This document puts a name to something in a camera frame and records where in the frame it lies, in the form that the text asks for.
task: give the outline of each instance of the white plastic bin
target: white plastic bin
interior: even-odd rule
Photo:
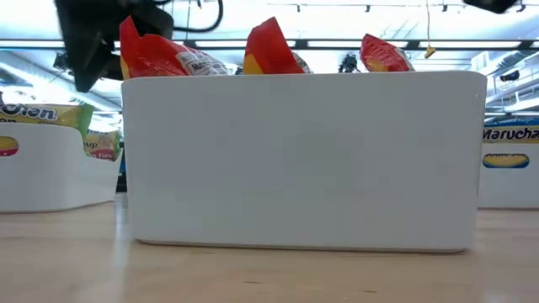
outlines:
[[[483,157],[488,154],[526,155],[529,162],[519,168],[485,167],[482,164],[479,207],[539,209],[539,145],[484,143]]]
[[[475,72],[128,80],[133,234],[234,247],[471,247],[486,83]]]
[[[19,151],[0,157],[0,212],[69,210],[113,200],[115,162],[89,157],[78,130],[57,125],[0,123]]]

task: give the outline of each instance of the cable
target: cable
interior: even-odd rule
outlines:
[[[436,48],[430,46],[430,9],[429,9],[429,0],[425,0],[427,6],[427,51],[424,54],[425,59],[429,59],[435,52]]]
[[[173,0],[150,0],[150,1],[153,4],[156,4],[156,5],[164,5],[164,4],[167,4],[167,3],[171,3]],[[217,4],[219,5],[219,13],[217,15],[216,22],[214,22],[212,25],[210,25],[210,26],[208,26],[206,28],[203,28],[203,29],[190,29],[188,27],[182,27],[182,26],[174,26],[173,29],[177,30],[177,31],[184,31],[186,33],[207,33],[207,32],[211,32],[213,29],[216,29],[217,27],[219,27],[219,25],[221,25],[221,21],[222,21],[222,15],[223,15],[222,0],[217,0]]]
[[[427,43],[430,47],[430,10],[429,10],[429,0],[425,0],[427,3]]]
[[[207,28],[203,29],[190,29],[187,27],[180,27],[180,26],[174,26],[173,29],[177,31],[184,31],[186,33],[207,33],[211,32],[213,29],[216,29],[219,27],[222,21],[222,15],[223,15],[223,6],[222,6],[222,0],[217,0],[217,3],[219,5],[219,13],[217,15],[216,22],[214,22],[212,25],[208,26]]]

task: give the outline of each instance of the ceiling beam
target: ceiling beam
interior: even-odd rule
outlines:
[[[176,43],[193,46],[197,42],[206,42],[207,46],[197,45],[201,51],[234,51],[244,50],[246,40],[173,40]],[[427,40],[386,40],[395,45],[402,45],[405,51],[425,51]],[[294,51],[357,51],[361,39],[287,39]],[[431,40],[437,51],[539,51],[539,40]],[[120,42],[116,41],[116,50]],[[0,50],[64,50],[61,40],[0,40]]]

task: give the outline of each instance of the maruchan logo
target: maruchan logo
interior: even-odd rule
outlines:
[[[524,141],[539,140],[539,130],[531,130],[528,127],[517,130],[483,130],[483,141]]]
[[[54,109],[42,109],[30,107],[24,104],[4,104],[0,105],[0,114],[7,116],[21,116],[33,119],[43,119],[57,121],[58,115]]]

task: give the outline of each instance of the yellow label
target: yellow label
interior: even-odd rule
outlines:
[[[42,104],[0,104],[0,123],[26,123],[61,125],[75,128],[84,139],[93,113],[93,106],[78,105],[42,105]],[[2,149],[13,150],[19,145],[0,137]]]
[[[260,75],[263,74],[259,63],[252,54],[246,55],[243,58],[243,75]]]

